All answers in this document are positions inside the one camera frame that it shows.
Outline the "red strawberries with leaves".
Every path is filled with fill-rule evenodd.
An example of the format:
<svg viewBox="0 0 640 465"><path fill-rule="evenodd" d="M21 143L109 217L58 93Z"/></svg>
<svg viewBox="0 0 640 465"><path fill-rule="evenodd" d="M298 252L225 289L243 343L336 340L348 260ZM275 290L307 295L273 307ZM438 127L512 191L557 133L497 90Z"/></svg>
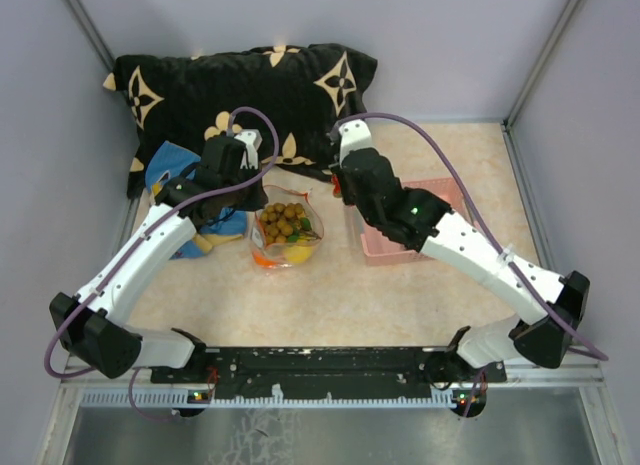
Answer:
<svg viewBox="0 0 640 465"><path fill-rule="evenodd" d="M333 185L333 191L332 191L333 196L336 197L336 198L341 198L342 197L342 191L341 191L341 185L340 185L338 177L336 175L333 175L331 177L331 182L332 182L332 185Z"/></svg>

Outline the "pink plastic basket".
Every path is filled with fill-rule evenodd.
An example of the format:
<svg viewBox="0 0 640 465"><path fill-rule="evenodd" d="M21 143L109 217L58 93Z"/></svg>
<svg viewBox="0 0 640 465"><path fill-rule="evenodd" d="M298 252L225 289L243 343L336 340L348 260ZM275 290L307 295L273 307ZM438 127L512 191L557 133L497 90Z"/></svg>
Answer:
<svg viewBox="0 0 640 465"><path fill-rule="evenodd" d="M475 224L467 202L453 178L403 181L402 185L409 188L425 189L437 195L447 201L469 223ZM380 231L369 226L355 206L346 207L344 211L347 222L352 229L351 242L363 253L364 262L368 266L389 266L430 260L429 256L407 250L401 244L389 240Z"/></svg>

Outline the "brown longan bunch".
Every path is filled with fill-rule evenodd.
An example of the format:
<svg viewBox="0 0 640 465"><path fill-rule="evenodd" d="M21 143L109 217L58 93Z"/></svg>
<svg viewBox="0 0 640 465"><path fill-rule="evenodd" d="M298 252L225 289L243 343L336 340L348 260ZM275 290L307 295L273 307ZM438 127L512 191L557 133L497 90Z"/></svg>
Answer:
<svg viewBox="0 0 640 465"><path fill-rule="evenodd" d="M297 243L308 240L311 222L301 203L270 204L258 213L258 225L266 238L266 244Z"/></svg>

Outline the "clear orange zip top bag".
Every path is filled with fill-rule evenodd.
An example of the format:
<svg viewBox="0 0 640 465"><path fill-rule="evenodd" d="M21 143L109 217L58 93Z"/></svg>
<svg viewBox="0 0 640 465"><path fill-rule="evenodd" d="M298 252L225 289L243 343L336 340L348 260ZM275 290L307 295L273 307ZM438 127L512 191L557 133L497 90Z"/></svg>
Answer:
<svg viewBox="0 0 640 465"><path fill-rule="evenodd" d="M254 213L249 232L251 255L264 268L307 262L324 238L324 226L310 193L265 185L266 205Z"/></svg>

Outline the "yellow lemon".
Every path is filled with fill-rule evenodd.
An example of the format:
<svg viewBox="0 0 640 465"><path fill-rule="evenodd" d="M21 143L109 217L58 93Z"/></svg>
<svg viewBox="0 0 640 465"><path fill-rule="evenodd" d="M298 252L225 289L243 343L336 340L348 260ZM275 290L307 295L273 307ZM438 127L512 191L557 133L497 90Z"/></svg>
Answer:
<svg viewBox="0 0 640 465"><path fill-rule="evenodd" d="M314 246L291 245L283 250L285 261L291 265L305 263L314 253Z"/></svg>

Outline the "orange persimmon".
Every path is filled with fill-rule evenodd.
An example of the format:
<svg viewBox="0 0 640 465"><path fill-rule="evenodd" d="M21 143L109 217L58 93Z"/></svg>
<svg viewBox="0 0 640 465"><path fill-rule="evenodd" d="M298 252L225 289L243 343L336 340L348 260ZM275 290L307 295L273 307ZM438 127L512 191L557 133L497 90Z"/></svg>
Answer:
<svg viewBox="0 0 640 465"><path fill-rule="evenodd" d="M261 251L253 251L252 258L258 266L265 269L287 268L291 266L282 255L269 256L263 254Z"/></svg>

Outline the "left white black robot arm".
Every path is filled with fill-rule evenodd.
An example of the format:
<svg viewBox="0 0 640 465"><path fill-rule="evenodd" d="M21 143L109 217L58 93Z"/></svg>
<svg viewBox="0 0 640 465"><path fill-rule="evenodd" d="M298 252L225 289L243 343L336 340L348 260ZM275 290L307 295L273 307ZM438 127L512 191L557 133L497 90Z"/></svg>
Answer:
<svg viewBox="0 0 640 465"><path fill-rule="evenodd" d="M266 203L256 130L210 139L201 158L165 179L142 224L110 262L75 294L49 305L52 342L107 378L133 368L167 367L201 379L208 358L185 332L128 325L156 274L205 224L226 209L256 211Z"/></svg>

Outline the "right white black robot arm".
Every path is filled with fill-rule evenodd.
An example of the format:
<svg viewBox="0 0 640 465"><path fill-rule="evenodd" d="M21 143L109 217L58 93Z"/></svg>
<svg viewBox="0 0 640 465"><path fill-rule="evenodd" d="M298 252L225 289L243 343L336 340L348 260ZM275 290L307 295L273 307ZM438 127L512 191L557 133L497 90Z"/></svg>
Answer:
<svg viewBox="0 0 640 465"><path fill-rule="evenodd" d="M565 325L582 320L590 281L566 276L497 251L451 204L420 188L405 187L390 161L372 148L341 153L332 168L345 204L407 250L444 262L506 302L514 316L482 327L463 327L450 342L445 365L461 381L494 362L522 357L558 368L572 342Z"/></svg>

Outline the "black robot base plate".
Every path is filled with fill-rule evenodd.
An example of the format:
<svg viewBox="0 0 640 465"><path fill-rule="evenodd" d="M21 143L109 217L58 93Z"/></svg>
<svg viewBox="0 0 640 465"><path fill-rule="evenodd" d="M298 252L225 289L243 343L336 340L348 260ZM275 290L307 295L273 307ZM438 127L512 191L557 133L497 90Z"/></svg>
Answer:
<svg viewBox="0 0 640 465"><path fill-rule="evenodd" d="M154 384L205 384L219 399L429 398L433 385L470 383L477 371L443 347L198 346L181 369L154 367Z"/></svg>

